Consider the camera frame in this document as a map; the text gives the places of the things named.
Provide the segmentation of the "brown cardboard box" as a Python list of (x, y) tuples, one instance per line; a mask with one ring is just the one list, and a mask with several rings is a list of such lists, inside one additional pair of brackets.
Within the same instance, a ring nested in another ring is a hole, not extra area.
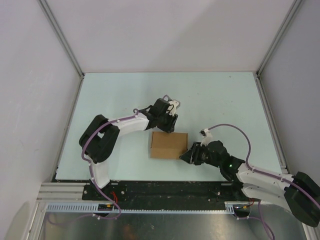
[(188, 134), (154, 131), (151, 137), (150, 157), (178, 160), (188, 150)]

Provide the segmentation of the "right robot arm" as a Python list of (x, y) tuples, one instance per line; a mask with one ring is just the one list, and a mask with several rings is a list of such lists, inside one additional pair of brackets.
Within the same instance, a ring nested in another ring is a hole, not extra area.
[(221, 141), (194, 142), (179, 158), (190, 165), (218, 168), (233, 184), (230, 194), (237, 201), (259, 199), (284, 208), (310, 227), (320, 223), (320, 187), (304, 172), (292, 175), (248, 167), (244, 160), (230, 155)]

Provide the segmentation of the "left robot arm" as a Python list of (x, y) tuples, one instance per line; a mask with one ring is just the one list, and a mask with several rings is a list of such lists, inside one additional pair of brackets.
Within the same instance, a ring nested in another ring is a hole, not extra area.
[(110, 177), (105, 161), (111, 156), (117, 139), (124, 135), (158, 128), (172, 133), (178, 119), (180, 101), (165, 95), (143, 109), (135, 108), (133, 115), (110, 120), (96, 115), (79, 139), (81, 157), (88, 162), (93, 194), (100, 200), (110, 196)]

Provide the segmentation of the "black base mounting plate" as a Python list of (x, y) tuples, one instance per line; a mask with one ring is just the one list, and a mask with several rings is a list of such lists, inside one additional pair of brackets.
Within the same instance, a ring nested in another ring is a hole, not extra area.
[(102, 199), (102, 194), (117, 200), (127, 202), (135, 197), (204, 197), (217, 201), (248, 201), (236, 186), (225, 181), (129, 181), (111, 180), (98, 190), (91, 180), (76, 180), (85, 183), (82, 192), (84, 200)]

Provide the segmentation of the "aluminium frame rail left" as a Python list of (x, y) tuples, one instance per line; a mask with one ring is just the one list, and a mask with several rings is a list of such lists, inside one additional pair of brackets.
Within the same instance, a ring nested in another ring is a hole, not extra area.
[(57, 40), (59, 41), (60, 45), (62, 46), (67, 58), (69, 59), (71, 65), (73, 66), (74, 70), (78, 74), (78, 76), (82, 79), (84, 76), (84, 73), (80, 67), (80, 64), (78, 60), (76, 59), (76, 56), (68, 43), (68, 40), (65, 37), (65, 34), (63, 33), (62, 28), (60, 27), (57, 18), (55, 17), (51, 7), (49, 6), (48, 2), (46, 0), (37, 0), (37, 3), (39, 4), (44, 16), (46, 17), (48, 23), (50, 24), (54, 34), (56, 35)]

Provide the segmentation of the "aluminium frame rail right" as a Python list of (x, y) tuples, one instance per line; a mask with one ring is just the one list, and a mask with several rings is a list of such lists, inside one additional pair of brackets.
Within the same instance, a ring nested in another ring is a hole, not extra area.
[(268, 63), (272, 59), (275, 51), (277, 50), (277, 47), (285, 37), (287, 31), (289, 30), (290, 26), (292, 25), (296, 15), (300, 11), (300, 8), (305, 3), (304, 0), (294, 0), (285, 15), (284, 20), (282, 21), (279, 29), (277, 30), (275, 37), (273, 38), (266, 54), (264, 55), (261, 63), (259, 64), (259, 67), (256, 70), (256, 75), (259, 77), (262, 75), (263, 71), (267, 67)]

